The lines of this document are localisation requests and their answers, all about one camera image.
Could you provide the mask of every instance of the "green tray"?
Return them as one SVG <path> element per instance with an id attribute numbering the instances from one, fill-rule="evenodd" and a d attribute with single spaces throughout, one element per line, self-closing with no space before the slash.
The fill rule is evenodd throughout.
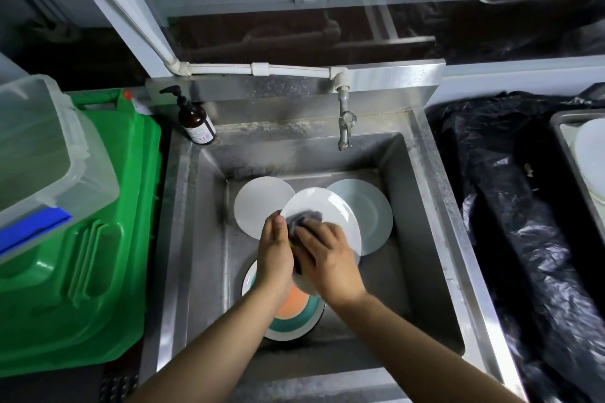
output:
<path id="1" fill-rule="evenodd" d="M 103 93 L 96 92 L 95 97 L 94 103 L 99 103 Z M 0 266 L 1 376 L 111 360 L 107 357 L 112 352 L 124 351 L 142 333 L 147 266 L 140 262 L 140 253 L 146 260 L 160 129 L 122 97 L 116 110 L 91 110 L 87 116 L 106 145 L 120 197 Z M 146 236 L 144 244 L 141 236 Z M 138 260 L 133 261 L 137 248 L 141 249 Z M 124 298 L 134 302 L 128 294 L 136 290 L 138 304 L 129 309 L 140 314 L 127 315 L 102 344 L 96 340 L 103 356 L 84 354 L 91 349 L 86 346 L 89 339 L 102 335 L 116 323 L 116 316 L 123 316 L 124 308 L 119 306 Z M 140 328 L 133 327 L 137 322 Z"/>

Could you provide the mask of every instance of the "forearm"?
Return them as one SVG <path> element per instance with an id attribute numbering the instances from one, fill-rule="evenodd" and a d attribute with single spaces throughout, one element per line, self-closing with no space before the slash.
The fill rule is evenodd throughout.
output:
<path id="1" fill-rule="evenodd" d="M 335 310 L 415 403 L 521 402 L 372 295 Z"/>
<path id="2" fill-rule="evenodd" d="M 255 285 L 135 392 L 129 403 L 223 401 L 246 369 L 280 306 L 278 291 Z"/>

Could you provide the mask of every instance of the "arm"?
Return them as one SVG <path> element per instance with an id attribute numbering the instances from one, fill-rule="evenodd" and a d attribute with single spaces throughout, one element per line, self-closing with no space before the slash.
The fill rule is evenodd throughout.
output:
<path id="1" fill-rule="evenodd" d="M 303 274 L 412 401 L 522 401 L 367 293 L 339 226 L 314 220 L 305 226 L 314 234 L 298 227 L 305 248 L 294 248 Z"/>
<path id="2" fill-rule="evenodd" d="M 214 403 L 226 399 L 285 302 L 293 265 L 285 220 L 275 213 L 262 230 L 252 289 L 128 402 Z"/>

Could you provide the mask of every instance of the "faucet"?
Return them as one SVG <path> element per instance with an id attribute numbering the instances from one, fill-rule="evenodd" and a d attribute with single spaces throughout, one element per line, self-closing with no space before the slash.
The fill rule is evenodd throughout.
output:
<path id="1" fill-rule="evenodd" d="M 338 91 L 338 102 L 340 102 L 340 117 L 338 126 L 341 138 L 338 140 L 338 150 L 346 150 L 351 147 L 351 129 L 357 123 L 357 115 L 349 110 L 349 90 L 351 89 L 347 72 L 340 72 L 334 78 L 334 87 Z"/>

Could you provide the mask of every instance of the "black plastic sheet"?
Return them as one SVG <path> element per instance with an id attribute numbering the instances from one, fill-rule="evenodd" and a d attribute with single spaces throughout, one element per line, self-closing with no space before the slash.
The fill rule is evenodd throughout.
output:
<path id="1" fill-rule="evenodd" d="M 548 123 L 556 111 L 605 107 L 590 99 L 597 94 L 516 92 L 429 113 L 509 347 L 537 401 L 605 401 L 605 250 Z"/>

